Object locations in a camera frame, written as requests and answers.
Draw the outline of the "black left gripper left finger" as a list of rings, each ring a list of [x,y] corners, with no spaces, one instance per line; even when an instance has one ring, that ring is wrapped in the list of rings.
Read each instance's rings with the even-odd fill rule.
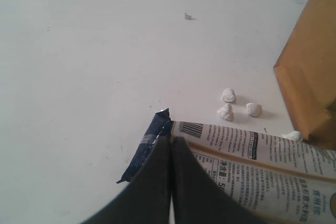
[[[169,223],[170,204],[170,141],[159,137],[127,187],[84,223]]]

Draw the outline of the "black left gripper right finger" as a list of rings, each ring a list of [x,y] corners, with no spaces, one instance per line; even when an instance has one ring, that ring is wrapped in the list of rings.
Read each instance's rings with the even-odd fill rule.
[[[220,190],[182,137],[171,140],[170,180],[175,223],[265,223]]]

